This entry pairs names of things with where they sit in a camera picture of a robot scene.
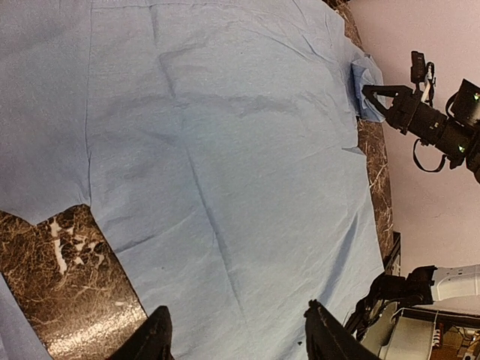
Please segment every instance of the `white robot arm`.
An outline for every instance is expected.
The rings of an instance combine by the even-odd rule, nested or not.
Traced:
[[[480,295],[480,265],[436,268],[432,281],[430,288],[434,302]]]

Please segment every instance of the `black strap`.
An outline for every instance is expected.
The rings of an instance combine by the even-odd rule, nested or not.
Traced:
[[[422,139],[417,139],[415,141],[415,144],[413,145],[413,161],[415,161],[415,165],[420,169],[420,170],[423,170],[425,171],[426,173],[439,173],[443,167],[445,166],[445,162],[447,160],[447,155],[442,155],[442,160],[440,161],[440,165],[435,169],[435,170],[427,170],[425,169],[421,164],[420,164],[420,161],[419,159],[417,158],[417,154],[416,154],[416,148],[417,148],[417,144],[419,142],[421,142]]]

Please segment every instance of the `shirt sleeve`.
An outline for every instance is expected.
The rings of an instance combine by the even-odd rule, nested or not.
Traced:
[[[0,209],[31,224],[89,203],[89,1],[0,4]]]

